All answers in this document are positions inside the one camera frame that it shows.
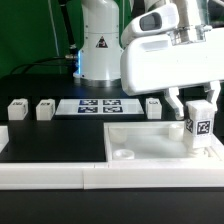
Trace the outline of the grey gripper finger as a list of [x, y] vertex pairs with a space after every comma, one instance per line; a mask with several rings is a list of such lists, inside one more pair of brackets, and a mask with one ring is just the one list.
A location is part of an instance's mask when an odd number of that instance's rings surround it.
[[165, 91], [165, 100], [168, 104], [173, 108], [175, 113], [175, 118], [177, 120], [184, 119], [184, 107], [181, 101], [178, 98], [179, 96], [179, 88], [171, 87]]
[[204, 91], [207, 93], [206, 100], [213, 106], [215, 112], [218, 111], [217, 99], [221, 91], [221, 85], [219, 81], [211, 81], [204, 85]]

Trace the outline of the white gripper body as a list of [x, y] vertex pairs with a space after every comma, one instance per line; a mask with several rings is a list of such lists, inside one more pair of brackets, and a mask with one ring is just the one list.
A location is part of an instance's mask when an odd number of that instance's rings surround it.
[[128, 95], [223, 81], [224, 31], [207, 32], [205, 42], [175, 46], [168, 35], [137, 38], [124, 50], [120, 66]]

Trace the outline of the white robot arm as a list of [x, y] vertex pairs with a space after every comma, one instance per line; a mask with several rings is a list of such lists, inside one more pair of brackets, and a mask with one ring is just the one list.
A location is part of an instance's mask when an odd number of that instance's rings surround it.
[[215, 105], [224, 81], [224, 28], [212, 28], [209, 0], [143, 0], [145, 12], [119, 29], [114, 0], [81, 0], [84, 45], [78, 53], [81, 83], [120, 83], [129, 95], [165, 93], [176, 118], [184, 117], [179, 90], [202, 85]]

